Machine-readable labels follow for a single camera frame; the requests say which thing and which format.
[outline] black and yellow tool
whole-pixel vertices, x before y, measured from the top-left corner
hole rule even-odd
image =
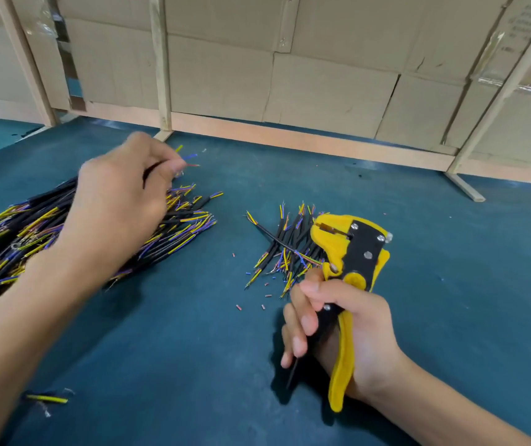
[[[383,247],[393,236],[377,224],[360,217],[321,214],[311,227],[311,238],[327,254],[328,261],[323,263],[326,280],[339,278],[360,290],[371,291],[381,269],[389,260],[390,254]],[[319,328],[308,338],[309,350],[313,350],[336,324],[340,329],[340,347],[328,392],[329,406],[338,413],[342,411],[344,393],[354,373],[352,314],[335,304],[326,304],[317,316]]]

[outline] pile of cables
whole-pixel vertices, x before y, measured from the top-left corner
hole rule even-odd
[[[50,247],[57,239],[76,187],[77,179],[72,178],[49,192],[11,205],[0,213],[0,296],[24,272],[28,259]],[[194,188],[195,184],[168,191],[164,219],[152,237],[111,278],[109,284],[166,259],[216,224],[214,216],[203,207],[223,193],[188,197]]]
[[[313,266],[321,266],[325,260],[325,251],[311,239],[311,226],[315,216],[315,205],[299,206],[299,213],[291,220],[290,213],[285,212],[285,205],[280,205],[280,222],[276,234],[269,232],[259,224],[247,211],[247,219],[270,240],[269,248],[254,266],[253,276],[245,286],[247,289],[260,274],[270,275],[274,272],[284,274],[286,286],[280,298],[284,297],[292,286]],[[268,265],[277,258],[274,266],[266,271]]]

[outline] person's right hand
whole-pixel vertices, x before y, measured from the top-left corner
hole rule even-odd
[[[305,279],[292,288],[290,298],[291,303],[284,307],[282,367],[290,367],[294,357],[302,357],[307,352],[306,337],[318,328],[316,312],[325,303],[335,303],[353,316],[356,362],[346,394],[368,402],[391,383],[406,356],[395,340],[391,312],[385,299],[338,279],[324,281],[320,269],[310,270]],[[330,375],[338,353],[339,333],[336,326],[315,351],[316,358]]]

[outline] wire stripper jaw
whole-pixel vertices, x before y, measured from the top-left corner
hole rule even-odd
[[[313,241],[325,250],[323,263],[326,280],[339,278],[349,285],[371,291],[390,254],[383,247],[393,235],[371,221],[349,215],[321,214],[311,227]],[[335,325],[340,329],[340,347],[329,382],[329,405],[342,411],[344,393],[354,373],[355,357],[352,339],[352,315],[335,304],[326,304],[317,314],[319,328],[308,338],[309,350],[326,337]]]

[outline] green table surface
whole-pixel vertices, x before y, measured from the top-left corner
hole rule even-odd
[[[0,150],[0,211],[74,176],[133,128],[80,118]],[[478,204],[438,172],[190,134],[168,143],[199,155],[201,167],[181,183],[195,182],[196,194],[224,191],[208,205],[217,225],[91,299],[29,384],[76,395],[50,407],[51,418],[22,405],[4,442],[411,442],[364,405],[347,404],[330,425],[319,389],[300,384],[282,402],[272,390],[284,283],[278,274],[243,291],[268,244],[244,213],[274,229],[283,200],[294,213],[315,203],[392,232],[375,290],[389,301],[403,350],[531,435],[531,185],[467,178],[487,198]]]

